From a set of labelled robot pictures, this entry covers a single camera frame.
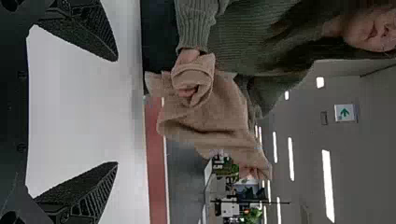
floor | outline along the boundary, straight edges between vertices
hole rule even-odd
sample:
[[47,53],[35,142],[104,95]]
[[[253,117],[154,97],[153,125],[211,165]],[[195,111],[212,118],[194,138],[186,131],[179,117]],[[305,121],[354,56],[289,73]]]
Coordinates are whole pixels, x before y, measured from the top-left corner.
[[198,223],[205,204],[204,160],[191,145],[167,140],[170,222]]

woman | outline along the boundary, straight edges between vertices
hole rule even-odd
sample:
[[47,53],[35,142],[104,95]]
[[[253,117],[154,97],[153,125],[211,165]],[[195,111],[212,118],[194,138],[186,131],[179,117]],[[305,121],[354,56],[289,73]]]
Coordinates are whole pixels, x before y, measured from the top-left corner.
[[[391,2],[175,0],[175,19],[168,11],[172,23],[163,21],[163,29],[172,31],[177,24],[178,36],[171,35],[174,42],[169,42],[176,54],[158,67],[170,69],[170,61],[189,63],[215,53],[219,70],[238,74],[235,82],[247,97],[252,127],[315,60],[393,58],[396,3]],[[144,62],[149,70],[147,57]],[[178,93],[188,97],[195,91],[186,87]]]

dark hair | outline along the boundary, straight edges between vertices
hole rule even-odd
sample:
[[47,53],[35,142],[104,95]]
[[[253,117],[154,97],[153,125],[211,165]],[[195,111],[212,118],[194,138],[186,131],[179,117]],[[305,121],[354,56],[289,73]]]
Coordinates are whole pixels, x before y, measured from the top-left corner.
[[[294,30],[307,22],[311,22],[315,15],[302,16],[301,10],[307,7],[314,7],[319,4],[318,0],[303,0],[296,4],[282,18],[272,25],[272,29],[278,35],[267,41],[277,41],[282,39]],[[362,8],[370,8],[385,4],[395,5],[395,0],[353,0],[338,4],[338,12],[335,15],[348,15]],[[389,52],[371,52],[364,49],[355,49],[349,46],[342,37],[322,37],[317,41],[308,41],[302,45],[294,47],[276,63],[266,64],[269,70],[282,69],[285,72],[298,72],[309,69],[316,60],[322,59],[389,59],[396,57],[396,49]]]

red stripe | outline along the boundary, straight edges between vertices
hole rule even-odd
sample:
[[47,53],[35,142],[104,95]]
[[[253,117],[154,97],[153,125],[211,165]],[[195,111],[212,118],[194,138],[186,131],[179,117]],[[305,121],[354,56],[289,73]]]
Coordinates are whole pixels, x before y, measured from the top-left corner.
[[148,97],[145,105],[148,197],[150,223],[167,224],[163,137],[156,131],[161,98]]

emergency exit sign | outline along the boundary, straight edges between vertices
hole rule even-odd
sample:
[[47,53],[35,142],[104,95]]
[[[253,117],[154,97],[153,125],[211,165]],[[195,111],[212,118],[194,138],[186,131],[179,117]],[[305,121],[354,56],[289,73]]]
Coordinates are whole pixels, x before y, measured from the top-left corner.
[[356,121],[354,105],[335,105],[334,106],[335,121]]

